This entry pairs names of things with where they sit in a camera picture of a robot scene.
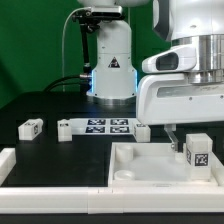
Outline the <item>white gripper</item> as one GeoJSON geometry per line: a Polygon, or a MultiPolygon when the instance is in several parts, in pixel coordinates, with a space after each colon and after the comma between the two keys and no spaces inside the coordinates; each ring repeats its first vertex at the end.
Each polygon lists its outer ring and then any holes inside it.
{"type": "Polygon", "coordinates": [[[176,125],[224,120],[224,79],[196,82],[190,77],[197,63],[192,44],[172,47],[142,62],[146,73],[138,87],[136,117],[145,125],[165,125],[171,149],[183,152],[176,125]]]}

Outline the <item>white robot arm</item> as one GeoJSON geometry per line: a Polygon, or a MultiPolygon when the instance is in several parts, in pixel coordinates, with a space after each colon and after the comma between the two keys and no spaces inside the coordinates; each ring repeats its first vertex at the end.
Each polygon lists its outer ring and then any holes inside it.
{"type": "Polygon", "coordinates": [[[98,32],[89,99],[113,105],[134,98],[137,119],[150,126],[224,120],[224,0],[77,1],[81,25],[98,32]],[[148,2],[153,31],[171,48],[143,60],[145,76],[135,85],[121,10],[148,2]]]}

